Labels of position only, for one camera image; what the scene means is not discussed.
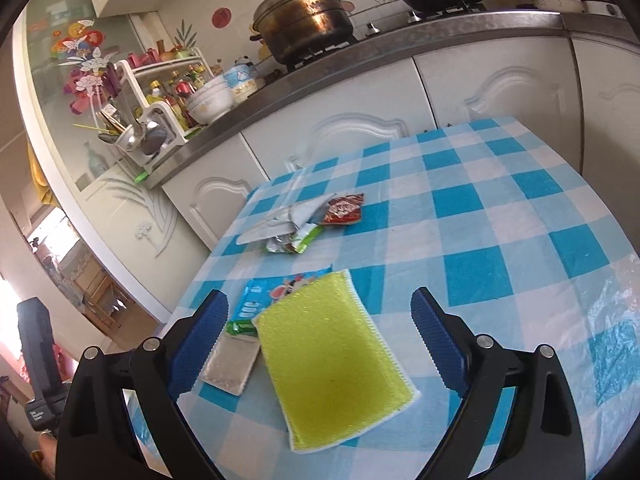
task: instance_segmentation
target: condiment bottle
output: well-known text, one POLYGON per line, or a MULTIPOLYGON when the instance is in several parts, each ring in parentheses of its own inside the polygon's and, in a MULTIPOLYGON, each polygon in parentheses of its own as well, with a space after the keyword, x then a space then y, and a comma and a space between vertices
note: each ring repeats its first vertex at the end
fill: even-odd
POLYGON ((187 111, 187 99, 195 92, 195 88, 193 84, 188 81, 187 78, 180 75, 180 72, 174 70, 172 73, 172 79, 169 82, 169 85, 172 88, 174 93, 174 97, 180 110, 182 110, 182 115, 184 119, 187 121, 187 124, 190 128, 198 125, 198 121, 196 121, 193 117, 191 117, 190 113, 187 111))
POLYGON ((204 78, 198 72, 196 72, 196 69, 194 69, 193 65, 189 65, 187 77, 191 79, 196 90, 200 90, 204 86, 204 78))
POLYGON ((156 41, 156 45, 158 46, 158 56, 160 56, 162 61, 171 61, 172 59, 175 59, 175 53, 171 51, 166 52, 164 50, 164 40, 156 41))
POLYGON ((196 72, 204 79, 205 84, 211 81, 212 77, 204 66, 198 65, 196 67, 196 72))
POLYGON ((152 104, 152 103, 157 103, 159 101, 164 101, 171 107, 171 110, 174 112, 175 118, 177 119, 178 124, 180 124, 182 129, 185 131, 188 130, 189 129, 188 121, 186 120, 184 114, 182 113, 182 109, 180 105, 176 102, 176 100, 173 97, 166 94, 162 90, 162 84, 159 81, 154 80, 151 83, 149 83, 149 88, 151 88, 151 94, 148 94, 146 96, 146 102, 149 104, 152 104))
POLYGON ((193 86, 191 80, 186 76, 181 76, 180 72, 174 70, 172 72, 172 89, 174 91, 174 95, 176 98, 178 96, 182 96, 187 99, 191 94, 193 94, 196 89, 193 86))

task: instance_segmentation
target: red packet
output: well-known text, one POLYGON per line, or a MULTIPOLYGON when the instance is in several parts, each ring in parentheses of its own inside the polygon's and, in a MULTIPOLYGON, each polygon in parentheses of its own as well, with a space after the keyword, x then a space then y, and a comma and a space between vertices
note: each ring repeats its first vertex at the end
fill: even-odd
POLYGON ((351 225, 362 220, 364 193, 329 200, 329 209, 320 225, 351 225))

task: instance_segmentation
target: metal screw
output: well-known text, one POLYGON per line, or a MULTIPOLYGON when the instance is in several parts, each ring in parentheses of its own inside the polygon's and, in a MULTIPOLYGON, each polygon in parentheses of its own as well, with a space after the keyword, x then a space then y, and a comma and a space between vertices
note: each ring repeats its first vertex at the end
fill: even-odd
POLYGON ((144 348, 147 352, 158 350, 158 348, 160 348, 160 340, 157 337, 150 337, 142 343, 142 348, 144 348))
POLYGON ((491 339, 491 336, 487 335, 479 335, 478 338, 476 338, 476 342, 478 346, 482 348, 491 348, 494 345, 494 340, 491 339))
POLYGON ((97 356, 98 356, 98 349, 95 346, 89 346, 89 348, 87 348, 84 351, 85 359, 95 359, 97 356))
POLYGON ((551 348, 551 346, 549 346, 549 345, 542 345, 540 347, 540 353, 544 357, 553 357, 554 356, 554 349, 551 348))

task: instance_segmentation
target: green packet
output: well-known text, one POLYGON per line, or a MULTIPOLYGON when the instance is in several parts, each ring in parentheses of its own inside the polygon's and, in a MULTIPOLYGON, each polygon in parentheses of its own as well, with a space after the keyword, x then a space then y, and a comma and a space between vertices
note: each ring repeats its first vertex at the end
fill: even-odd
POLYGON ((269 238, 264 249, 268 253, 302 254, 323 229, 324 228, 321 225, 306 223, 293 234, 277 238, 269 238))
POLYGON ((231 335, 252 335, 258 337, 258 331, 250 319, 227 321, 225 329, 231 335))

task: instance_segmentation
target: glass door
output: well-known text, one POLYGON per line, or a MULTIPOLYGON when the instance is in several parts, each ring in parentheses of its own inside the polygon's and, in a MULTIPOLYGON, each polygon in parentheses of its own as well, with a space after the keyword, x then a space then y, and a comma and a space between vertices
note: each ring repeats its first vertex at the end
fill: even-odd
POLYGON ((109 61, 140 54, 140 40, 128 16, 96 18, 91 0, 31 0, 26 44, 52 141, 83 190, 121 157, 91 129, 104 128, 97 115, 106 104, 100 76, 109 61))

